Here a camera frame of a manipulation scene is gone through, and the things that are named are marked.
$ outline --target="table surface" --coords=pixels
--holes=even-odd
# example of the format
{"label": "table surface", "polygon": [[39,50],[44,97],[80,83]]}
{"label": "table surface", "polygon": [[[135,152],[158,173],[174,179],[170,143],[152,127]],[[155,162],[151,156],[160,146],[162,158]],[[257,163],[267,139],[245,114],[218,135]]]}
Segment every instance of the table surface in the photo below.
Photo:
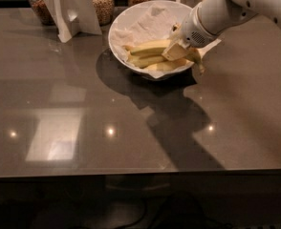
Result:
{"label": "table surface", "polygon": [[0,177],[281,170],[281,31],[257,16],[160,82],[103,35],[0,9]]}

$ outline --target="robotic arm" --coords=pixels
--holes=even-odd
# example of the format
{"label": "robotic arm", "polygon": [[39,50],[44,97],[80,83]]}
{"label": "robotic arm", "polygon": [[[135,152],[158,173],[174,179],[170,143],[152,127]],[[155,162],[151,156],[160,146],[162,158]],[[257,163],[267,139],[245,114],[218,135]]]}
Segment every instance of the robotic arm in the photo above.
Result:
{"label": "robotic arm", "polygon": [[267,16],[281,29],[281,0],[204,0],[182,22],[181,37],[185,44],[203,48],[256,14]]}

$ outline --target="bowl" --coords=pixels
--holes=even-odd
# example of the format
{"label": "bowl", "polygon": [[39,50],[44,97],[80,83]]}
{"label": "bowl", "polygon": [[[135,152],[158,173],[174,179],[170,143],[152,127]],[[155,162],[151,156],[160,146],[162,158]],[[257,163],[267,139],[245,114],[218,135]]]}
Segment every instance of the bowl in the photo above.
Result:
{"label": "bowl", "polygon": [[187,5],[167,0],[152,0],[134,5],[123,11],[112,23],[108,34],[110,50],[121,64],[149,80],[165,80],[186,71],[192,67],[192,62],[167,72],[135,67],[126,62],[127,55],[123,45],[137,45],[141,41],[167,38],[172,27],[181,24],[191,10]]}

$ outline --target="cable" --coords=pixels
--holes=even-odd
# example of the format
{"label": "cable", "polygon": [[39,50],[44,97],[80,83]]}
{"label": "cable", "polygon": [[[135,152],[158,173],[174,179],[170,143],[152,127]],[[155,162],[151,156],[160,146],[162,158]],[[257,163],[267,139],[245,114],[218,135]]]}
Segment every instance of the cable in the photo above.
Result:
{"label": "cable", "polygon": [[[234,226],[230,223],[222,223],[215,219],[208,218],[205,215],[205,211],[203,210],[203,207],[201,206],[199,201],[197,199],[195,199],[191,194],[189,194],[189,193],[186,193],[186,194],[189,195],[189,197],[192,199],[192,201],[196,205],[196,211],[195,211],[195,213],[190,213],[190,214],[177,214],[177,215],[175,215],[175,217],[178,217],[178,216],[188,217],[189,222],[193,222],[194,224],[201,226],[201,228],[205,228],[205,229],[232,229],[232,228],[234,228]],[[157,220],[161,216],[162,212],[165,209],[167,209],[167,205],[169,204],[169,202],[175,195],[176,195],[176,193],[173,194],[172,196],[167,197],[167,199],[163,202],[162,206],[159,208],[157,214],[151,220],[147,229],[155,228],[155,227],[153,227],[155,222],[157,222]]]}
{"label": "cable", "polygon": [[144,199],[144,198],[142,198],[141,201],[143,203],[143,212],[142,212],[140,218],[137,219],[136,221],[132,222],[132,223],[121,225],[121,226],[115,227],[114,229],[125,229],[125,228],[128,228],[128,227],[137,225],[145,218],[145,216],[147,215],[147,212],[148,212],[148,204],[147,204],[146,199]]}
{"label": "cable", "polygon": [[180,213],[175,213],[175,214],[172,214],[172,212],[170,212],[170,215],[166,216],[166,219],[163,219],[159,223],[164,224],[167,221],[167,223],[171,222],[171,223],[177,224],[177,223],[180,223],[180,222],[178,222],[178,219],[181,218],[181,219],[188,219],[188,221],[194,221],[201,228],[205,228],[205,213],[204,213],[202,206],[197,201],[197,199],[195,199],[190,193],[181,191],[181,192],[174,193],[173,195],[167,197],[165,202],[162,204],[162,206],[158,210],[156,216],[154,216],[153,219],[151,220],[147,229],[155,228],[153,226],[155,225],[155,223],[157,222],[158,219],[161,219],[162,212],[167,210],[167,208],[168,208],[167,206],[173,205],[171,203],[172,199],[174,199],[173,201],[175,202],[177,195],[184,195],[184,200],[191,198],[190,201],[192,201],[193,204],[196,205],[195,212],[193,212],[193,213],[180,212]]}
{"label": "cable", "polygon": [[92,228],[87,227],[87,226],[73,226],[73,227],[70,227],[68,229],[92,229]]}

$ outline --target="banana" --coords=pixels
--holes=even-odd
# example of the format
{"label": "banana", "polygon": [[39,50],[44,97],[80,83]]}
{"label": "banana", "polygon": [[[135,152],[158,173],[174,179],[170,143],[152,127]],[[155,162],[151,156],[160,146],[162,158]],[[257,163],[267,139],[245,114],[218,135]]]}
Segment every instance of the banana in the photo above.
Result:
{"label": "banana", "polygon": [[146,56],[135,56],[128,54],[127,62],[133,64],[135,67],[145,68],[149,65],[160,63],[165,61],[166,59],[160,54],[146,55]]}
{"label": "banana", "polygon": [[141,69],[169,72],[191,61],[198,65],[200,74],[205,72],[202,57],[195,48],[188,48],[181,52],[176,47],[172,47],[171,52],[174,53],[174,58],[180,58],[172,61],[168,60],[163,53],[170,46],[170,43],[170,39],[162,39],[143,42],[136,47],[128,45],[123,47],[128,53],[127,62]]}
{"label": "banana", "polygon": [[174,61],[163,61],[160,63],[152,64],[146,67],[149,71],[161,71],[161,72],[171,72],[180,66],[184,66],[187,63],[185,58],[180,58]]}
{"label": "banana", "polygon": [[162,52],[170,45],[171,40],[152,40],[139,44],[131,48],[131,55],[145,56],[150,54],[162,54]]}

